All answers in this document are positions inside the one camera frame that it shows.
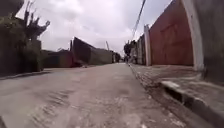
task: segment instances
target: power line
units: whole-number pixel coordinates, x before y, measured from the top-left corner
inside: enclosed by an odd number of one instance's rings
[[[134,29],[133,29],[133,32],[132,32],[132,38],[131,38],[131,40],[134,39],[135,33],[136,33],[137,29],[138,29],[138,25],[139,25],[139,22],[140,22],[140,19],[141,19],[141,15],[142,15],[143,8],[145,6],[145,2],[146,2],[146,0],[143,0],[142,7],[140,9],[140,12],[138,14],[138,18],[137,18],[136,24],[135,24]]]

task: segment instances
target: concrete wall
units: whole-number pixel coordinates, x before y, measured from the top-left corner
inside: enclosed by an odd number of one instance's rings
[[[193,0],[202,37],[206,77],[224,81],[224,1]]]
[[[149,30],[153,65],[193,65],[193,48],[185,8],[173,0]]]
[[[146,65],[144,35],[141,36],[137,42],[137,63],[141,65]]]

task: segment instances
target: cloud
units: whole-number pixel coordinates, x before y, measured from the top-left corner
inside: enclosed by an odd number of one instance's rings
[[[136,39],[145,24],[152,25],[171,0],[147,0]],[[142,0],[36,0],[33,8],[41,16],[41,24],[51,21],[41,40],[44,49],[67,49],[74,37],[95,47],[120,52],[130,40]],[[24,7],[19,12],[21,17]]]

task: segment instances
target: street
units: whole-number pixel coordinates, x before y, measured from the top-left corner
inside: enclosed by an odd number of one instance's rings
[[[146,94],[126,64],[0,81],[7,128],[183,128]]]

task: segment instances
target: red brick wall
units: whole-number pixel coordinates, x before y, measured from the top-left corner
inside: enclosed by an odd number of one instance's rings
[[[193,65],[187,15],[180,0],[173,0],[149,30],[153,65]]]

